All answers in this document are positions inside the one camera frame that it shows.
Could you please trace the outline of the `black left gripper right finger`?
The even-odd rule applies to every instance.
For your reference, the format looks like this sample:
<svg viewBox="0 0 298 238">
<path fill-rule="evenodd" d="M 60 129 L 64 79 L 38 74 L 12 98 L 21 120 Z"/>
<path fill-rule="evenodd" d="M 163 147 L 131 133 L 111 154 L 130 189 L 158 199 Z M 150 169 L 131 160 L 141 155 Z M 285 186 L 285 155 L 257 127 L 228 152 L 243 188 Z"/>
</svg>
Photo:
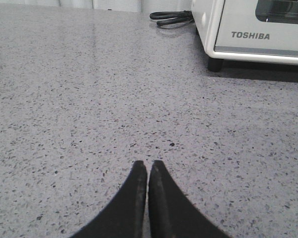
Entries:
<svg viewBox="0 0 298 238">
<path fill-rule="evenodd" d="M 228 237 L 193 206 L 158 160 L 149 178 L 149 221 L 153 238 Z"/>
</svg>

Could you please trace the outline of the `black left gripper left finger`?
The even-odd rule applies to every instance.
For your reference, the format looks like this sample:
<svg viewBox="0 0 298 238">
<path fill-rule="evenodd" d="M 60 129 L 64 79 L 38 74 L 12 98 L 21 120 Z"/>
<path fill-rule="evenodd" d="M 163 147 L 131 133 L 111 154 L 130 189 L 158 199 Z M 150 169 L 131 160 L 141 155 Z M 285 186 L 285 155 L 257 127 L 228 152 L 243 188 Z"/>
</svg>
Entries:
<svg viewBox="0 0 298 238">
<path fill-rule="evenodd" d="M 141 238 L 147 193 L 147 171 L 135 161 L 124 184 L 110 203 L 74 238 Z"/>
</svg>

